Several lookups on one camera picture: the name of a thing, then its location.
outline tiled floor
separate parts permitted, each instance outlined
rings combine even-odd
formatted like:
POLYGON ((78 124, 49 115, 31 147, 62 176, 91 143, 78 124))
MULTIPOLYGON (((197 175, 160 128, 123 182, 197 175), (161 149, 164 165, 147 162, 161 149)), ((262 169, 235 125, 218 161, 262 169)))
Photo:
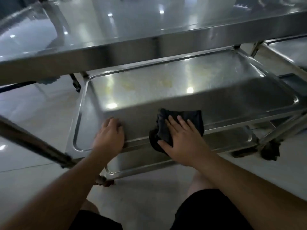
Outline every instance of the tiled floor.
MULTIPOLYGON (((243 47, 249 50, 251 45, 243 47)), ((269 59, 258 58, 266 63, 269 59)), ((274 69, 282 73, 277 65, 274 69)), ((70 77, 63 76, 50 85, 29 85, 0 94, 0 114, 64 151, 77 98, 70 77)), ((305 132, 283 142, 276 162, 256 154, 238 159, 222 156, 307 200, 306 139, 305 132)), ((0 223, 65 172, 6 140, 0 139, 1 145, 5 147, 0 151, 0 223)), ((124 229, 169 229, 193 174, 194 169, 176 165, 118 179, 114 186, 94 186, 88 199, 102 215, 121 222, 124 229)))

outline stainless steel cart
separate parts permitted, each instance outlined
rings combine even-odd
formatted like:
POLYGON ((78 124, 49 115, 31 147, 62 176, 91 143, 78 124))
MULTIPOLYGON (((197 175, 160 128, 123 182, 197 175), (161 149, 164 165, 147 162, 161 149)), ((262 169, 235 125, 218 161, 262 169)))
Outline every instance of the stainless steel cart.
POLYGON ((307 104, 240 44, 307 33, 307 2, 260 1, 49 0, 13 13, 0 25, 0 72, 10 74, 0 84, 79 72, 85 85, 65 154, 3 117, 0 135, 72 167, 102 121, 118 117, 126 142, 102 172, 106 184, 174 164, 148 141, 157 111, 200 109, 216 153, 276 159, 280 142, 307 123, 307 104), (261 139, 248 127, 283 117, 261 139))

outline left hand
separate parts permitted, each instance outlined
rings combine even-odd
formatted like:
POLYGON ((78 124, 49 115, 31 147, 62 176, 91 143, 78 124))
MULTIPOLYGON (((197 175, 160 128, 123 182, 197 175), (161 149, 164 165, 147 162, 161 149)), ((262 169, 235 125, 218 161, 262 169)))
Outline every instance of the left hand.
POLYGON ((110 160, 117 156, 124 146, 124 128, 117 126, 118 119, 113 117, 107 119, 101 125, 93 143, 93 151, 108 154, 110 160))

